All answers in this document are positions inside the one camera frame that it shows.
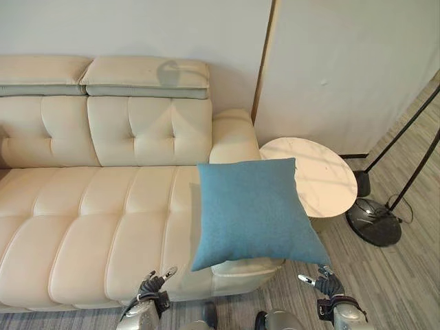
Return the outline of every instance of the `cream leather sofa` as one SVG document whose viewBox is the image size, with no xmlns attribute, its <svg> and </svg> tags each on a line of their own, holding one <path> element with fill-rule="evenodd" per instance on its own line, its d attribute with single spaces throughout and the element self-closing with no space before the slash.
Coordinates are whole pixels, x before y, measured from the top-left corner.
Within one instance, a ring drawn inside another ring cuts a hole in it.
<svg viewBox="0 0 440 330">
<path fill-rule="evenodd" d="M 240 294 L 282 261 L 191 272 L 199 162 L 260 157 L 247 111 L 212 118 L 206 64 L 0 56 L 0 312 L 117 307 L 151 270 L 172 300 Z"/>
</svg>

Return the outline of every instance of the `sofa cushion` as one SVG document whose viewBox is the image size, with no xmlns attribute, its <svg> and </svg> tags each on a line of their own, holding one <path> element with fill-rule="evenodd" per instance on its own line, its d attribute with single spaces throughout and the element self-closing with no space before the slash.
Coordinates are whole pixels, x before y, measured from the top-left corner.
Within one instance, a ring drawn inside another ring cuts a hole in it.
<svg viewBox="0 0 440 330">
<path fill-rule="evenodd" d="M 0 96 L 84 95 L 79 82 L 90 62 L 81 56 L 0 56 Z"/>
<path fill-rule="evenodd" d="M 3 174 L 0 305 L 111 307 L 132 299 L 151 270 L 175 265 L 172 298 L 212 294 L 210 269 L 188 271 L 199 239 L 195 166 Z"/>
<path fill-rule="evenodd" d="M 87 105 L 91 137 L 103 166 L 208 161 L 210 100 L 91 96 Z"/>
<path fill-rule="evenodd" d="M 0 98 L 0 166 L 99 166 L 86 96 Z"/>
<path fill-rule="evenodd" d="M 102 56 L 93 60 L 81 84 L 92 96 L 206 99 L 208 79 L 207 65 L 198 60 Z"/>
</svg>

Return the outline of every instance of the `floor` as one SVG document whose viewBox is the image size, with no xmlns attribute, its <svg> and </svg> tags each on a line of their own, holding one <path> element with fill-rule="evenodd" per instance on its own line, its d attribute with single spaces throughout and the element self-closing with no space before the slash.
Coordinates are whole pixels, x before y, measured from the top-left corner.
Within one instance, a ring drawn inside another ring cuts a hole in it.
<svg viewBox="0 0 440 330">
<path fill-rule="evenodd" d="M 353 159 L 353 169 L 364 168 L 391 140 L 432 93 L 432 81 L 400 121 L 371 151 L 367 159 Z M 371 199 L 379 202 L 398 193 L 423 157 L 440 126 L 440 96 L 371 172 Z M 376 329 L 440 329 L 440 147 L 406 194 L 414 209 L 412 224 L 402 224 L 401 241 L 379 248 L 363 242 L 337 217 L 321 234 L 333 268 L 350 294 L 367 311 Z M 400 203 L 396 215 L 409 220 L 409 209 Z M 332 329 L 316 315 L 320 295 L 300 283 L 297 274 L 317 275 L 310 265 L 287 262 L 257 291 L 217 298 L 219 329 L 250 330 L 259 310 L 282 308 L 294 312 L 306 329 Z M 178 329 L 201 315 L 202 303 L 173 304 L 162 318 L 161 329 Z M 114 329 L 119 309 L 60 313 L 0 314 L 0 329 Z"/>
</svg>

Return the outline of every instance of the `side table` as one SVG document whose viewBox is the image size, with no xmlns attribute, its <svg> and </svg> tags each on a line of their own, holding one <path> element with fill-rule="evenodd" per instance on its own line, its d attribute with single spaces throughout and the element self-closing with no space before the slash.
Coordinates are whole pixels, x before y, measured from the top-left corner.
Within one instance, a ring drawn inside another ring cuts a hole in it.
<svg viewBox="0 0 440 330">
<path fill-rule="evenodd" d="M 329 148 L 306 139 L 281 137 L 261 147 L 264 160 L 296 158 L 296 190 L 313 228 L 321 232 L 329 218 L 355 202 L 358 185 L 347 163 Z"/>
</svg>

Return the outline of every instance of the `floor lamp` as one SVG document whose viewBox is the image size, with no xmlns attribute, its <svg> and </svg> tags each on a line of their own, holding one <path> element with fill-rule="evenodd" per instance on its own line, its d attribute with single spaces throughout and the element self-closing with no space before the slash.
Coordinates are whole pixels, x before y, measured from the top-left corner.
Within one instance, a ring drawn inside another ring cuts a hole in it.
<svg viewBox="0 0 440 330">
<path fill-rule="evenodd" d="M 440 92 L 440 85 L 434 90 L 431 96 L 422 104 L 416 114 L 408 121 L 408 123 L 401 129 L 401 131 L 394 137 L 394 139 L 385 147 L 385 149 L 377 156 L 376 159 L 365 169 L 355 171 L 357 180 L 357 196 L 365 197 L 370 194 L 370 179 L 369 171 L 376 165 L 386 152 L 396 143 L 396 141 L 405 133 L 411 124 L 420 116 L 426 107 L 434 100 Z M 388 203 L 382 205 L 373 201 L 372 199 L 357 198 L 354 205 L 346 211 L 345 217 L 353 231 L 365 241 L 376 246 L 388 246 L 396 244 L 402 235 L 400 228 L 401 219 L 393 214 L 397 204 L 402 200 L 406 191 L 413 184 L 415 178 L 418 176 L 429 157 L 432 155 L 436 145 L 440 140 L 440 128 L 429 146 L 426 154 L 420 161 L 419 165 L 411 175 L 410 179 L 403 187 L 394 203 L 390 206 Z"/>
</svg>

